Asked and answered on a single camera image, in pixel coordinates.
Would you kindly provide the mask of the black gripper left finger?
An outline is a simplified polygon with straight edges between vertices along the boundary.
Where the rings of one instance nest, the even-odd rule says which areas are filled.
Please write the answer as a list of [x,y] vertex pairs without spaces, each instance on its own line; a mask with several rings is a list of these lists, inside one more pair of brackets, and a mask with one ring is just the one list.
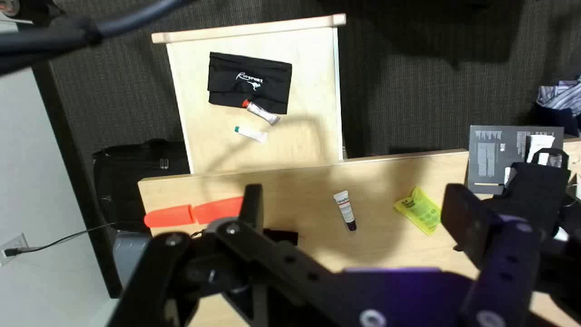
[[264,186],[260,183],[249,183],[244,192],[240,208],[240,219],[254,228],[262,226],[264,219]]

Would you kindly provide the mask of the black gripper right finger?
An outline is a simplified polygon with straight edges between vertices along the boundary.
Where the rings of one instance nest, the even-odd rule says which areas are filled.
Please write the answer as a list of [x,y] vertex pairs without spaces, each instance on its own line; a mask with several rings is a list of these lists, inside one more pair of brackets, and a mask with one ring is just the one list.
[[441,223],[472,263],[481,263],[494,246],[518,248],[539,243],[538,230],[521,215],[496,212],[461,183],[445,186]]

